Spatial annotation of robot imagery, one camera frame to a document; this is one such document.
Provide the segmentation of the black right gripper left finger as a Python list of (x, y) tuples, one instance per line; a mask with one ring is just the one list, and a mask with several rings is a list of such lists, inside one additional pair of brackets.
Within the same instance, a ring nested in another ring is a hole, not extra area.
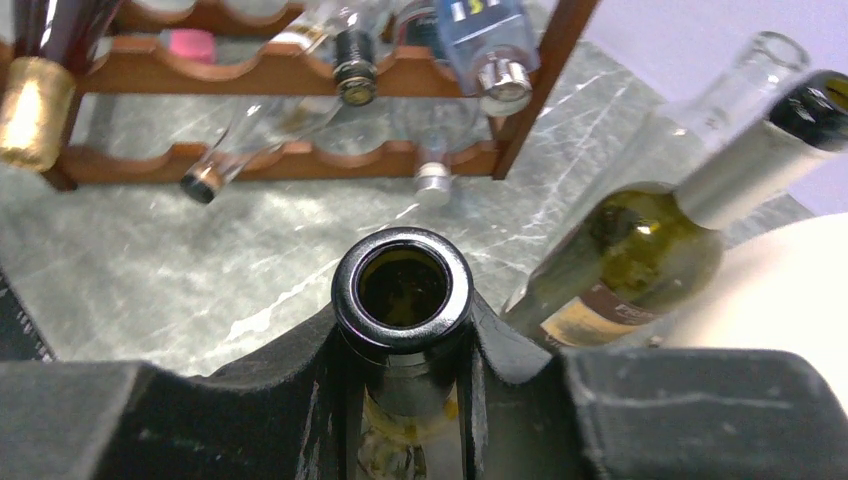
[(212, 375), (145, 362), (5, 362), (5, 479), (341, 479), (334, 314)]

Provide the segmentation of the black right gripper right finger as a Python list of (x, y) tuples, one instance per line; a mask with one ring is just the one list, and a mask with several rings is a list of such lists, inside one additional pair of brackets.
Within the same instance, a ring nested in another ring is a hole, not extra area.
[(551, 354), (479, 295), (460, 376), (469, 479), (843, 479), (847, 419), (772, 350)]

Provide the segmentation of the green wine bottle silver neck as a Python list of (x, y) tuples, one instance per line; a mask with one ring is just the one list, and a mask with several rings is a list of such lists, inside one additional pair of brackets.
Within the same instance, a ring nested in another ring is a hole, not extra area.
[(503, 321), (547, 349), (612, 343), (697, 296), (723, 230), (847, 148), (847, 77), (819, 70), (674, 187), (603, 198), (530, 276)]

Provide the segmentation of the dark wine bottle black neck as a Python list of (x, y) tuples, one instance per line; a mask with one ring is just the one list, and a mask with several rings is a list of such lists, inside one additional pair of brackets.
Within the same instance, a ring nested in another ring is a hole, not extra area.
[(417, 227), (357, 242), (334, 274), (345, 479), (461, 479), (459, 380), (473, 281), (457, 248)]

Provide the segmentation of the tall clear glass bottle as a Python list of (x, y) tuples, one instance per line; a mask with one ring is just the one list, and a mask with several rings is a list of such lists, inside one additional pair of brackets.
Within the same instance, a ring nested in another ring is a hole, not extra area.
[(774, 31), (755, 34), (698, 96), (649, 112), (578, 203), (591, 207), (632, 183), (679, 182), (809, 64), (809, 53), (792, 38)]

